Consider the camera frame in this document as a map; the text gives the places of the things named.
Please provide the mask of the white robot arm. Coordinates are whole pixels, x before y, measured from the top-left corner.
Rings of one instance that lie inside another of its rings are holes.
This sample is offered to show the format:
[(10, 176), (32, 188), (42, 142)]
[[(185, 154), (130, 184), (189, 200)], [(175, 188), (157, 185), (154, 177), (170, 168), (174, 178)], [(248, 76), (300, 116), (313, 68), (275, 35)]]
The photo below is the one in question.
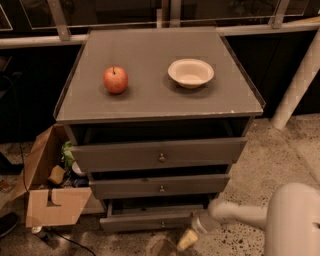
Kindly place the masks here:
[(280, 186), (266, 207), (238, 205), (222, 199), (192, 216), (177, 248), (183, 251), (200, 236), (231, 223), (265, 232), (265, 256), (320, 256), (320, 191), (302, 184)]

